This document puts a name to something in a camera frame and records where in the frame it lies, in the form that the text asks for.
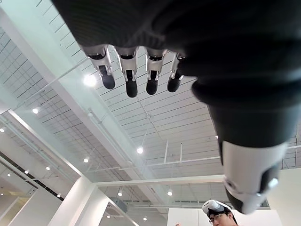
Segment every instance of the recessed light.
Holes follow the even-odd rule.
[[[40,108],[39,108],[39,107],[33,108],[33,110],[32,110],[32,112],[33,112],[34,114],[39,113],[39,111],[40,111]]]
[[[137,148],[137,153],[138,154],[142,154],[143,153],[143,148],[142,147],[138,147]]]
[[[171,188],[169,188],[168,192],[167,192],[168,196],[172,196],[173,195],[173,190]]]
[[[89,87],[95,86],[97,83],[96,77],[92,75],[86,75],[84,78],[84,84]]]

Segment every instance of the robotic hand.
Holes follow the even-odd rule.
[[[147,48],[151,95],[165,50],[185,56],[168,90],[182,75],[197,78],[192,91],[213,120],[229,200],[250,213],[266,199],[300,112],[299,1],[52,1],[109,89],[107,44],[116,47],[131,97],[136,47]]]

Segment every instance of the light fixture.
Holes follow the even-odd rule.
[[[118,191],[118,196],[122,196],[122,187]]]
[[[35,107],[35,108],[33,108],[32,112],[34,114],[37,114],[37,113],[39,113],[40,109],[41,109],[40,107]]]
[[[167,192],[168,196],[172,196],[173,195],[173,190],[171,188],[169,188],[168,192]]]
[[[137,148],[137,153],[142,154],[143,153],[143,147],[138,147]]]
[[[89,87],[93,87],[95,86],[97,83],[97,80],[96,80],[96,77],[92,74],[92,75],[86,75],[84,77],[84,84],[86,86],[89,86]]]

